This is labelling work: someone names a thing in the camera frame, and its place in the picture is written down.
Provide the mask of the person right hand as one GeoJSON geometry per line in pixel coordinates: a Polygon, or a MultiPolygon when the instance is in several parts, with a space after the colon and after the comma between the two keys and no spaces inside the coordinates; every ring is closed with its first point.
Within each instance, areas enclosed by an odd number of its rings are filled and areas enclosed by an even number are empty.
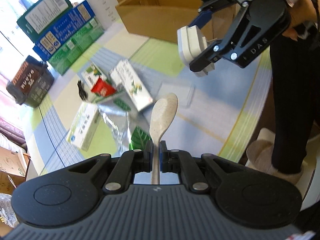
{"type": "Polygon", "coordinates": [[[283,36],[297,41],[298,34],[294,27],[304,23],[317,21],[316,9],[311,0],[299,0],[291,9],[291,23],[287,30],[283,32],[283,36]]]}

